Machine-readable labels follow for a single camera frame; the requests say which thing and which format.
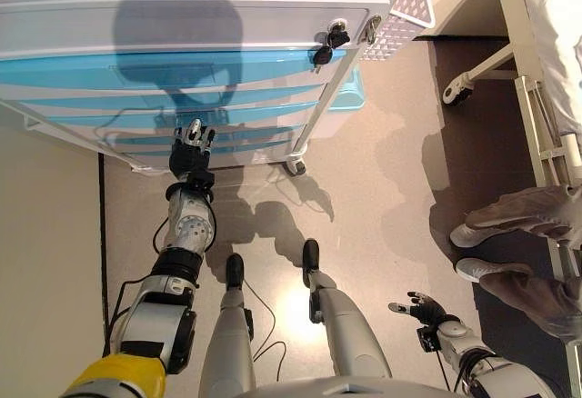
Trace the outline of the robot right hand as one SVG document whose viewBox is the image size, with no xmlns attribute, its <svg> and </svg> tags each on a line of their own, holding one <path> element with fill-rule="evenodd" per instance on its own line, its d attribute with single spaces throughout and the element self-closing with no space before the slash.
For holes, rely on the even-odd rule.
<svg viewBox="0 0 582 398">
<path fill-rule="evenodd" d="M 447 318 L 447 312 L 432 297 L 420 292 L 408 292 L 410 304 L 389 303 L 393 313 L 405 314 L 416 318 L 423 325 L 439 325 Z"/>
</svg>

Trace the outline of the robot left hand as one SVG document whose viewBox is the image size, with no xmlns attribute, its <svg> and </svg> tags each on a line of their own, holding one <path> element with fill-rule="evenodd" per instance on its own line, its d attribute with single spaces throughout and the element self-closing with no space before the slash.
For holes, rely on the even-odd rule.
<svg viewBox="0 0 582 398">
<path fill-rule="evenodd" d="M 183 180 L 191 173 L 208 170 L 215 134 L 216 130 L 199 118 L 175 129 L 169 169 L 176 179 Z"/>
</svg>

